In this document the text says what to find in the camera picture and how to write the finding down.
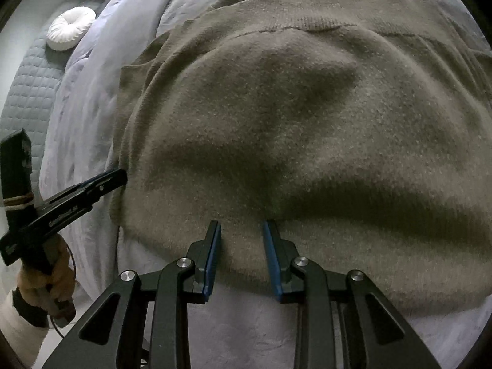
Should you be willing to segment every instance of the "white blanket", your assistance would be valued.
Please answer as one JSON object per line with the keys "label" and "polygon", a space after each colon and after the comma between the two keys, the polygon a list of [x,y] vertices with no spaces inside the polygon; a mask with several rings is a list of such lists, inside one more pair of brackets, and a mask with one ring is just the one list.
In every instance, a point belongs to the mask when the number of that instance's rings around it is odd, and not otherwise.
{"label": "white blanket", "polygon": [[[213,2],[114,0],[106,7],[75,50],[57,94],[40,174],[44,197],[110,169],[112,117],[121,67],[134,61],[156,35],[196,17]],[[490,48],[459,0],[440,0],[440,4],[467,29],[470,42],[479,49]],[[78,281],[93,299],[118,271],[134,268],[143,273],[165,264],[161,257],[125,240],[124,235],[118,237],[108,205],[106,197],[62,233],[74,252]],[[244,314],[238,314],[238,305],[245,309]],[[237,368],[291,366],[295,326],[292,309],[266,297],[218,285],[208,305],[190,309],[190,329],[196,330],[190,336],[192,359],[220,356],[223,367]],[[467,312],[467,319],[460,319],[459,328],[453,325],[456,318],[413,320],[412,324],[442,366],[452,368],[471,348],[484,325],[483,316],[490,312],[490,304],[476,313]],[[462,349],[453,350],[457,341],[461,341]],[[214,367],[222,366],[214,361]]]}

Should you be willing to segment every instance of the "silver screw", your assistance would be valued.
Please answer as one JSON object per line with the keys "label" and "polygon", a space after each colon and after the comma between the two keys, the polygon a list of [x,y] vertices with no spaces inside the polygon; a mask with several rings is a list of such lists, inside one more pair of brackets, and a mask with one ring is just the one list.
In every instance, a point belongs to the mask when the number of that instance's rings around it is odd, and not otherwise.
{"label": "silver screw", "polygon": [[179,258],[178,262],[176,264],[180,268],[187,268],[188,266],[191,265],[191,259],[190,258]]}
{"label": "silver screw", "polygon": [[361,281],[364,278],[364,274],[361,271],[351,271],[350,277],[352,280]]}
{"label": "silver screw", "polygon": [[124,271],[122,274],[121,274],[121,279],[123,281],[130,281],[130,280],[133,280],[133,278],[135,277],[135,272],[134,271]]}
{"label": "silver screw", "polygon": [[306,266],[309,263],[309,260],[306,257],[296,257],[294,258],[294,263],[297,266]]}

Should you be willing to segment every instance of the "sweater sleeve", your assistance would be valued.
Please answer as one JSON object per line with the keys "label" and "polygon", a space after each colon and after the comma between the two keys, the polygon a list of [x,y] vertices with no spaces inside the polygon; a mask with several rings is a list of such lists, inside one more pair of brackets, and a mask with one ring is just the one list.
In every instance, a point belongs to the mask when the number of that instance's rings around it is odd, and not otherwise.
{"label": "sweater sleeve", "polygon": [[38,356],[48,328],[32,326],[13,306],[10,292],[0,307],[0,331],[26,367],[31,367]]}

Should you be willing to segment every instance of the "white donut pillow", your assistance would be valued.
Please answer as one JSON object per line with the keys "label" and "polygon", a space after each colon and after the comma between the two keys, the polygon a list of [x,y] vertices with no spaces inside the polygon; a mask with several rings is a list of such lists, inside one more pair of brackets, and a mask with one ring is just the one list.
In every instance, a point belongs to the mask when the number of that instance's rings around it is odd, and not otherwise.
{"label": "white donut pillow", "polygon": [[95,20],[88,7],[75,7],[56,18],[48,29],[46,43],[51,49],[63,51],[75,47]]}

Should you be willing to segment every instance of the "mattress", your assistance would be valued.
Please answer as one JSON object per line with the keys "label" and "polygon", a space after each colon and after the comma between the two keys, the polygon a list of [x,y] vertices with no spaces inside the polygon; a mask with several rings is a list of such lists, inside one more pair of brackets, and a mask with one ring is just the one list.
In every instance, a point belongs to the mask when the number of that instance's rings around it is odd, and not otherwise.
{"label": "mattress", "polygon": [[40,200],[38,180],[44,155],[55,93],[65,73],[65,65],[73,49],[54,51],[46,46],[46,32],[51,22],[74,7],[86,6],[96,10],[101,0],[65,0],[43,25],[38,37],[29,47],[8,92],[0,116],[0,139],[16,130],[25,129],[32,142],[31,182],[36,201]]}
{"label": "mattress", "polygon": [[[104,25],[94,23],[91,30],[98,31],[93,41],[82,48],[82,40],[57,93],[40,178],[45,196],[111,169],[112,117],[121,67],[132,63],[156,35],[196,17],[213,2],[122,0]],[[460,0],[438,2],[465,29],[471,44],[490,50]],[[102,199],[62,233],[75,254],[79,281],[93,299],[122,270],[146,273],[176,258],[126,239],[111,223],[108,210],[109,199]],[[243,309],[241,315],[237,307]],[[409,320],[441,365],[455,368],[491,310],[489,298],[476,310]],[[295,312],[269,297],[216,285],[210,304],[190,308],[189,323],[193,367],[210,367],[211,362],[214,367],[291,366]]]}

